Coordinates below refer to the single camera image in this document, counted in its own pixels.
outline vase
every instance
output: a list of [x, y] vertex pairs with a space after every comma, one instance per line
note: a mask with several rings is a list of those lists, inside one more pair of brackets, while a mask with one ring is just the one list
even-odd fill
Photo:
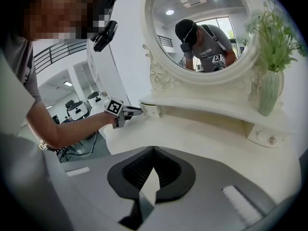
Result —
[[278, 73], [265, 70], [262, 75], [262, 85], [260, 87], [259, 113], [269, 116], [274, 109], [279, 96], [280, 78]]

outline ceiling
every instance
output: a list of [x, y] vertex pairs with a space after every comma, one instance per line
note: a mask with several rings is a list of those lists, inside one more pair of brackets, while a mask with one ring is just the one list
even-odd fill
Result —
[[[91, 85], [95, 83], [87, 62], [76, 65], [75, 70], [82, 88], [89, 86], [86, 76]], [[50, 80], [48, 80], [48, 82], [39, 87], [38, 90], [40, 96], [46, 107], [58, 103], [64, 97], [75, 92], [74, 86], [69, 87], [64, 84], [65, 82], [72, 84], [67, 69], [55, 75]]]
[[[186, 8], [180, 0], [155, 0], [153, 16], [163, 26], [168, 26], [205, 11], [234, 7], [244, 7], [244, 4], [241, 0], [207, 0], [205, 3]], [[168, 10], [174, 10], [174, 14], [166, 15]]]

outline crystal drawer knob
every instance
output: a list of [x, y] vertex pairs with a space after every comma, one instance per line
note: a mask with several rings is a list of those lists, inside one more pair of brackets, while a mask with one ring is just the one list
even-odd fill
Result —
[[270, 137], [269, 143], [270, 143], [271, 145], [274, 145], [276, 142], [277, 142], [277, 140], [276, 140], [275, 137]]

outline fluorescent light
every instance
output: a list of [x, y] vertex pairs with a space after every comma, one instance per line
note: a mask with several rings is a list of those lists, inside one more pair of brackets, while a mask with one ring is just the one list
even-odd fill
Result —
[[69, 83], [69, 82], [64, 82], [64, 84], [65, 84], [65, 85], [67, 85], [67, 86], [69, 86], [69, 87], [71, 87], [71, 86], [72, 86], [72, 84], [71, 84], [71, 83]]
[[174, 10], [168, 10], [167, 12], [166, 12], [166, 15], [172, 15], [174, 13]]

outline black metal railing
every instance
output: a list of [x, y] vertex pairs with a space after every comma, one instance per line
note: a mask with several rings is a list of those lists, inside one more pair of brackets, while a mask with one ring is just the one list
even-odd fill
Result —
[[58, 60], [71, 54], [87, 49], [85, 39], [76, 39], [69, 43], [58, 43], [51, 45], [34, 56], [34, 64], [37, 74]]
[[157, 35], [157, 36], [158, 36], [158, 39], [159, 39], [159, 41], [161, 42], [162, 46], [173, 47], [173, 45], [172, 45], [172, 39], [166, 38], [166, 37], [160, 36], [160, 35]]

